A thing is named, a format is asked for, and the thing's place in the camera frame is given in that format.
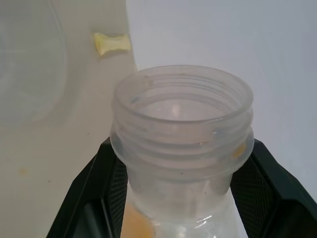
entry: threaded bottle opening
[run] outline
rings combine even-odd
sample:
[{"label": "threaded bottle opening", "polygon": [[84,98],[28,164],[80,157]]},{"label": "threaded bottle opening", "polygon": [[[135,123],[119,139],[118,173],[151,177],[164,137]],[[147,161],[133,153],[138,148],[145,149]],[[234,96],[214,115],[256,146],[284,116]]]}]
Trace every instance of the threaded bottle opening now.
[{"label": "threaded bottle opening", "polygon": [[[112,145],[136,169],[169,176],[180,170],[194,177],[202,170],[232,173],[252,150],[252,102],[251,88],[220,70],[145,69],[115,90]],[[233,158],[240,146],[244,151]]]}]

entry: yellow liquid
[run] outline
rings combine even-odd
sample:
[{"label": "yellow liquid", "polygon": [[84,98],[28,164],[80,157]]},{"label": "yellow liquid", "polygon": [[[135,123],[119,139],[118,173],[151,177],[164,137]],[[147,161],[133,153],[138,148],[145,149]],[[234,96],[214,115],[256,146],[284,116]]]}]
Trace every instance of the yellow liquid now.
[{"label": "yellow liquid", "polygon": [[154,229],[149,220],[131,204],[125,205],[121,238],[153,238]]}]

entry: white wall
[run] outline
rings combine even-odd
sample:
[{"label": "white wall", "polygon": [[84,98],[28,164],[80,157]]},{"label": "white wall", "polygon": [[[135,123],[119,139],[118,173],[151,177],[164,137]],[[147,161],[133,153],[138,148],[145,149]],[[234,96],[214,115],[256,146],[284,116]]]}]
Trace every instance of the white wall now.
[{"label": "white wall", "polygon": [[255,137],[317,201],[316,0],[127,0],[139,69],[219,68],[253,88]]}]

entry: black holder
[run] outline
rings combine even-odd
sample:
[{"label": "black holder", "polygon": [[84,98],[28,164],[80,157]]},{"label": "black holder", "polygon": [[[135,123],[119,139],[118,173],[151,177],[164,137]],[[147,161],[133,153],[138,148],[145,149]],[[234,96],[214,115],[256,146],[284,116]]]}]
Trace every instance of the black holder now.
[{"label": "black holder", "polygon": [[[108,138],[73,181],[47,238],[120,238],[127,182]],[[317,238],[317,204],[260,141],[230,186],[249,238]]]}]

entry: yellow sponge piece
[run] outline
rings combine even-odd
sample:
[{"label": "yellow sponge piece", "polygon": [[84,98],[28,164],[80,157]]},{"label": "yellow sponge piece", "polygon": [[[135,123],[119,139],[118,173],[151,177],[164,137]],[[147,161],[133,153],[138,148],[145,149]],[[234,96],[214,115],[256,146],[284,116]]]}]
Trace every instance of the yellow sponge piece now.
[{"label": "yellow sponge piece", "polygon": [[128,35],[105,36],[101,33],[94,33],[95,45],[100,56],[109,51],[129,51],[131,44]]}]

